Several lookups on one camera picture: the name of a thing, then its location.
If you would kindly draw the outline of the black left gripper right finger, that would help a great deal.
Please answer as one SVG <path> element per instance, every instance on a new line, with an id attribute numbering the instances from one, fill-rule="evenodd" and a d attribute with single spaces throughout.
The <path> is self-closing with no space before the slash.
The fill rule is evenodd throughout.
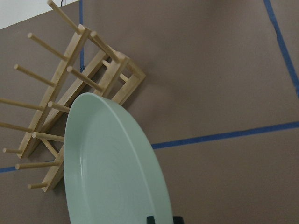
<path id="1" fill-rule="evenodd" d="M 184 224 L 182 216 L 173 216 L 173 224 Z"/>

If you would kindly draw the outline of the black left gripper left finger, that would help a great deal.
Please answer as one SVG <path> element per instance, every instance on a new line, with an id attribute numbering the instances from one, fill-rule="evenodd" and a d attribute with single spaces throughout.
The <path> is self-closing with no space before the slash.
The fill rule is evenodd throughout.
<path id="1" fill-rule="evenodd" d="M 155 218 L 154 218 L 154 216 L 148 216 L 146 218 L 146 224 L 155 224 Z"/>

